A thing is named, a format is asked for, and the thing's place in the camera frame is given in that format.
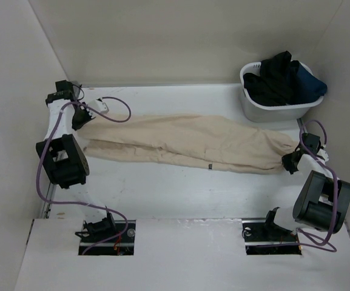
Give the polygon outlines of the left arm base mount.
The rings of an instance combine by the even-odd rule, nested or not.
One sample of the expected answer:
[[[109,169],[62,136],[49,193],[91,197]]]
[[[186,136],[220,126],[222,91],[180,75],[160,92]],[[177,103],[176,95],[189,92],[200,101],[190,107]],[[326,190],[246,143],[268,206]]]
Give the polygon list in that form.
[[[80,232],[75,232],[79,238],[78,255],[85,256],[132,256],[134,254],[135,238],[136,238],[136,221],[128,221],[127,230],[120,236],[108,239],[107,241],[98,244],[88,251],[92,244],[107,239],[110,236],[115,236],[124,229],[124,221],[115,221],[115,229],[99,229],[89,233],[87,229],[82,229]]]

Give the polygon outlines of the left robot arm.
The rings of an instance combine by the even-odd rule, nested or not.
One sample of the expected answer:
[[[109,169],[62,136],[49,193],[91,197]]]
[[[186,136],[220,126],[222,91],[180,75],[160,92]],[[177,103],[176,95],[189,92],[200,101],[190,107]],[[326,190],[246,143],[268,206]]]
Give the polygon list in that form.
[[[66,80],[55,85],[56,92],[45,100],[50,113],[48,131],[44,140],[36,143],[36,152],[50,182],[85,216],[82,230],[75,235],[85,243],[111,241],[118,233],[113,215],[88,192],[90,169],[82,149],[84,141],[75,136],[95,115],[79,102],[77,85]]]

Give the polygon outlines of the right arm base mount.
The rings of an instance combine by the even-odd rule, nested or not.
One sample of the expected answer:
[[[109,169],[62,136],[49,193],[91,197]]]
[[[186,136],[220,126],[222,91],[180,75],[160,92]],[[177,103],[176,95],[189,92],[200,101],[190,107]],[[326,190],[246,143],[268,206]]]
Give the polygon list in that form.
[[[244,220],[242,228],[247,255],[301,255],[298,236],[288,230],[267,227],[263,220]]]

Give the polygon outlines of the beige trousers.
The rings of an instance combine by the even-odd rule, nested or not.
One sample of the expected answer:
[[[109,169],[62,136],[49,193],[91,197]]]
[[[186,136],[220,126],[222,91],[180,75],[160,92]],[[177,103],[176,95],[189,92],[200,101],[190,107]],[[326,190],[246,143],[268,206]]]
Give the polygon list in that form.
[[[142,115],[125,123],[95,118],[78,130],[86,155],[235,173],[272,174],[298,142],[274,130],[214,115]]]

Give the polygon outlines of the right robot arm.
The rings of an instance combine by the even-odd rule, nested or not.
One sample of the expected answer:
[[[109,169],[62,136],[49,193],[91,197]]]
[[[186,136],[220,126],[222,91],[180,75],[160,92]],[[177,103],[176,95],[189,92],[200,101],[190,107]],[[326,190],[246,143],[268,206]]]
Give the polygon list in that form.
[[[350,183],[337,178],[326,166],[328,155],[320,137],[301,133],[297,148],[281,159],[291,175],[307,173],[308,177],[292,207],[270,210],[262,224],[267,239],[290,235],[298,229],[315,229],[336,234],[342,227],[350,204]]]

